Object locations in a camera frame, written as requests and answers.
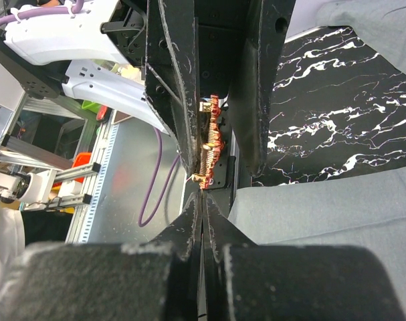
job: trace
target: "black marble surface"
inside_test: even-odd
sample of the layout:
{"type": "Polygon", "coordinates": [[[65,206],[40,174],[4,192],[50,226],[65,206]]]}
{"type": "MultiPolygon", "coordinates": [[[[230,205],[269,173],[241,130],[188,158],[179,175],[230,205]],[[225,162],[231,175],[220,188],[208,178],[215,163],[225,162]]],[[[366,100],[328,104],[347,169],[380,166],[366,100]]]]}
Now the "black marble surface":
{"type": "Polygon", "coordinates": [[[406,166],[406,75],[349,27],[284,46],[268,164],[253,186],[306,183],[406,166]]]}

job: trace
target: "orange container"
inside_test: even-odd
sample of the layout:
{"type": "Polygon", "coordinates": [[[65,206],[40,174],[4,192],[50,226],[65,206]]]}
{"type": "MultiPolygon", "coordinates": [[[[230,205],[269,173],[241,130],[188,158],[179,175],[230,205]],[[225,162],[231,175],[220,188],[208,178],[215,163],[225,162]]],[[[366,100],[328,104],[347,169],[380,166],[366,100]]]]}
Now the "orange container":
{"type": "MultiPolygon", "coordinates": [[[[72,168],[88,164],[90,162],[90,158],[91,158],[91,152],[80,152],[75,157],[74,164],[72,165],[72,168]]],[[[79,179],[75,179],[75,181],[77,181],[79,183],[83,183],[84,178],[80,177],[79,179]]]]}

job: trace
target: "green object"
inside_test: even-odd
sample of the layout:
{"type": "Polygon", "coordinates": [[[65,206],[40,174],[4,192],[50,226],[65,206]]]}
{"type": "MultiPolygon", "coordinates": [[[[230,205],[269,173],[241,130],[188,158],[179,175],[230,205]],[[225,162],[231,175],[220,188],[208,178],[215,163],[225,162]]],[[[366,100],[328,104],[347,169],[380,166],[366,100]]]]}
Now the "green object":
{"type": "Polygon", "coordinates": [[[81,108],[82,109],[87,109],[95,114],[98,113],[98,110],[100,109],[102,105],[97,104],[96,102],[89,102],[87,100],[84,100],[84,102],[82,103],[81,108]]]}

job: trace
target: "gray cloth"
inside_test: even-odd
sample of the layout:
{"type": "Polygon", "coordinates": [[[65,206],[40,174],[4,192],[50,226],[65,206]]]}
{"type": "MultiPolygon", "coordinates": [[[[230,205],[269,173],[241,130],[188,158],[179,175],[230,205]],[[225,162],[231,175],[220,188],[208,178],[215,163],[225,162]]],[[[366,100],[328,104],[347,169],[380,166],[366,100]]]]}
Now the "gray cloth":
{"type": "Polygon", "coordinates": [[[385,265],[406,312],[406,168],[240,189],[229,220],[258,244],[370,249],[385,265]]]}
{"type": "Polygon", "coordinates": [[[349,25],[370,47],[406,74],[406,0],[353,0],[323,5],[318,25],[349,25]]]}

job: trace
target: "cable clip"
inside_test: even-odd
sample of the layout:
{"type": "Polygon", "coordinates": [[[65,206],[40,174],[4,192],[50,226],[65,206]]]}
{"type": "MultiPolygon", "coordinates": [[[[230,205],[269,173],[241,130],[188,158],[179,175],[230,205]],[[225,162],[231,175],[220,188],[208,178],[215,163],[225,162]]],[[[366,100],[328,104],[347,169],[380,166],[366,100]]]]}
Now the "cable clip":
{"type": "Polygon", "coordinates": [[[69,12],[71,19],[75,18],[76,15],[75,15],[75,13],[72,12],[72,7],[74,6],[74,4],[70,0],[66,0],[66,1],[64,1],[64,6],[66,8],[68,8],[68,12],[69,12]]]}
{"type": "Polygon", "coordinates": [[[22,20],[18,16],[18,9],[17,8],[11,8],[10,12],[14,16],[15,20],[18,21],[18,23],[22,22],[22,20]]]}

